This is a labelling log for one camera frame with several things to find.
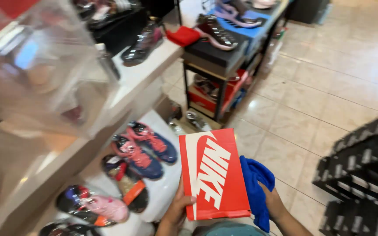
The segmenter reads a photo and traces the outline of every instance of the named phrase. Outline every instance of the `hand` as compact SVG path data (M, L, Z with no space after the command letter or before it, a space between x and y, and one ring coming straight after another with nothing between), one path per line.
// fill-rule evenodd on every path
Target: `hand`
M257 183L262 187L263 191L265 192L265 203L269 211L270 219L273 222L279 221L282 217L286 215L286 213L288 213L288 211L282 203L281 198L279 197L279 194L276 191L276 188L274 188L272 192L270 192L265 185L263 185L259 181Z
M157 236L177 235L177 231L186 218L186 206L190 206L196 202L196 197L185 196L183 191L183 180L180 176L179 187L176 195L171 201L163 218L161 218L158 227Z

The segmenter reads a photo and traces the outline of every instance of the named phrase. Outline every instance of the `blue cloth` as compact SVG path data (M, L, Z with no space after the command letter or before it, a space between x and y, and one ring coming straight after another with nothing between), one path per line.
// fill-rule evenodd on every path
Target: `blue cloth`
M241 171L243 172L244 185L252 214L255 216L253 223L261 230L269 233L269 212L266 207L265 192L257 183L265 185L269 191L275 188L275 176L259 162L240 156Z

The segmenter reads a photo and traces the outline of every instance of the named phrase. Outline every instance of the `person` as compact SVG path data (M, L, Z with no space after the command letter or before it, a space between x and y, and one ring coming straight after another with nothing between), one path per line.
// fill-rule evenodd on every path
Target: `person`
M284 236L312 236L312 234L288 212L283 205L276 188L271 192L259 181L258 184L265 192L265 202L269 211L269 217ZM186 219L186 206L192 205L195 202L196 197L184 195L183 181L182 178L180 178L176 195L161 219L155 236L177 236L184 220ZM207 227L198 227L192 235L268 236L269 234L251 225L222 221Z

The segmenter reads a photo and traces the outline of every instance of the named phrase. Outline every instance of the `blue shoe box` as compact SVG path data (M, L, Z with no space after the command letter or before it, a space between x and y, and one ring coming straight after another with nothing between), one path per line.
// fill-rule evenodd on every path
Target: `blue shoe box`
M212 9L211 11L209 11L208 14L215 14L215 9ZM255 12L252 10L249 13L249 16L252 18L259 18L259 17L264 18L266 22L261 27L248 29L248 28L242 28L234 23L231 23L229 20L217 17L218 22L221 24L221 26L224 29L233 31L237 34L245 35L249 38L246 51L244 52L245 55L249 55L251 54L253 50L254 51L257 50L257 48L259 47L258 44L260 43L261 38L266 34L268 29L272 25L272 24L268 24L268 21L271 18L271 15Z

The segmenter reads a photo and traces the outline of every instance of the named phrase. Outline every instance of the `teal shirt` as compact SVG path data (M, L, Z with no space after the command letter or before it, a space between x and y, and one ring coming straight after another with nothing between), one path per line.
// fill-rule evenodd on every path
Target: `teal shirt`
M257 227L231 221L222 221L210 226L198 227L193 236L269 236Z

